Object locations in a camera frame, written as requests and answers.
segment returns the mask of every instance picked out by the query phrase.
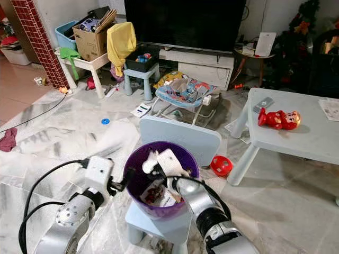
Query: red brick pillar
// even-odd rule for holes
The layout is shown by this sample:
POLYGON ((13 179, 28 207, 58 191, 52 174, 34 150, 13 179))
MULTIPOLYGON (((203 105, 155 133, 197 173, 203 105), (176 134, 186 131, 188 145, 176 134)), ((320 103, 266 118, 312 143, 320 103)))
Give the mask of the red brick pillar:
POLYGON ((33 0, 11 0, 20 22, 54 88, 68 87, 61 65, 54 55, 33 0))

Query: black tv screen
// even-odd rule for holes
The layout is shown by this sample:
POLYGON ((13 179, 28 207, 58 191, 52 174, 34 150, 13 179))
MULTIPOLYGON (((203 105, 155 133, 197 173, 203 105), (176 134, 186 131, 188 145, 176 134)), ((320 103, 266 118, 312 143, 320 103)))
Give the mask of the black tv screen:
POLYGON ((137 40, 165 46, 233 49, 246 0, 124 0, 137 40))

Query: green cloth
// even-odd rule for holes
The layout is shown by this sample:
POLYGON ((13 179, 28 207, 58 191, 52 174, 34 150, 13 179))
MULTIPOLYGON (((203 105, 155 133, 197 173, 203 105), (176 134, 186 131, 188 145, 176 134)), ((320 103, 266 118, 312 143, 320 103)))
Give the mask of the green cloth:
POLYGON ((80 58, 80 54, 77 51, 75 51, 74 49, 61 47, 60 48, 60 56, 61 56, 62 59, 66 58, 70 61, 70 64, 72 66, 72 70, 73 70, 73 73, 74 73, 74 77, 75 77, 76 80, 78 80, 79 75, 78 75, 78 72, 75 69, 73 59, 74 58, 80 58))

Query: tv stand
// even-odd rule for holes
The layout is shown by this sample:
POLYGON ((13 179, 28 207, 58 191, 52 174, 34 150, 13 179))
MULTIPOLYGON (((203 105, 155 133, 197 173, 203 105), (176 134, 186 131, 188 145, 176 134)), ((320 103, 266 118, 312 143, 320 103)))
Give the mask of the tv stand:
POLYGON ((178 71, 227 90, 234 67, 233 54, 172 48, 160 50, 160 59, 179 63, 178 71))

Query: purple bucket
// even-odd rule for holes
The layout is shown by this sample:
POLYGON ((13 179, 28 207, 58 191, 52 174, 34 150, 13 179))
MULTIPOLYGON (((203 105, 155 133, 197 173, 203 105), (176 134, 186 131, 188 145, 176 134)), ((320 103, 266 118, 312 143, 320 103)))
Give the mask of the purple bucket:
POLYGON ((149 214, 149 217, 153 220, 170 217, 184 206, 184 202, 182 202, 168 207, 155 207, 145 204, 139 197, 152 182, 143 172, 142 164, 147 160, 150 151, 157 150, 160 153, 165 151, 167 148, 170 148, 173 151, 184 170, 190 170, 190 175, 192 177, 199 176, 199 168, 194 157, 185 148, 178 146, 177 144, 164 141, 152 142, 143 145, 130 155, 124 167, 124 174, 129 167, 135 168, 135 176, 127 186, 127 191, 135 203, 149 214))

